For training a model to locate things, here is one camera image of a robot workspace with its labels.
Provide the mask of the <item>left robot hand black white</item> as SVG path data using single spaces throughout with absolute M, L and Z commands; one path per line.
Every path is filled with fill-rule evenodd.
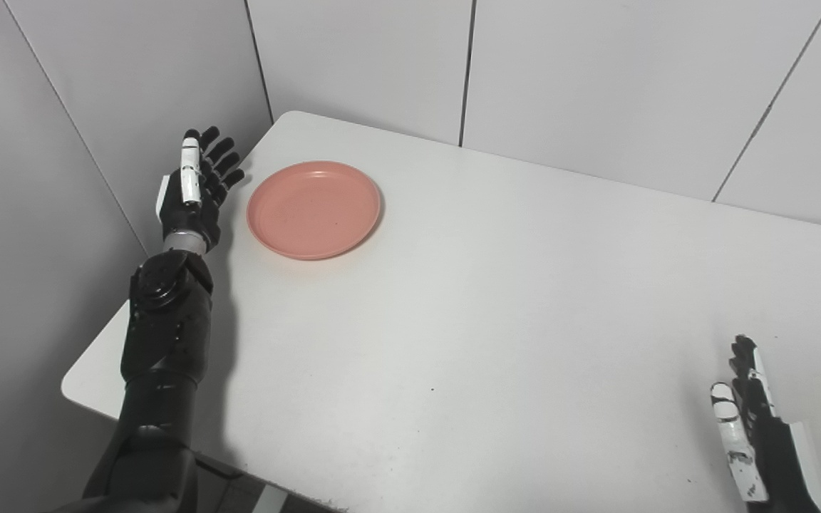
M 220 209 L 244 179 L 234 140 L 216 126 L 186 130 L 180 166 L 164 175 L 156 201 L 162 225 L 162 249 L 207 254 L 222 236 Z

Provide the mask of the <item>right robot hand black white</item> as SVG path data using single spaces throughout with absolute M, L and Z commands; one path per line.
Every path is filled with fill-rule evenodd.
M 732 352 L 733 379 L 714 383 L 710 401 L 745 510 L 821 512 L 821 480 L 807 426 L 779 415 L 755 341 L 739 334 Z

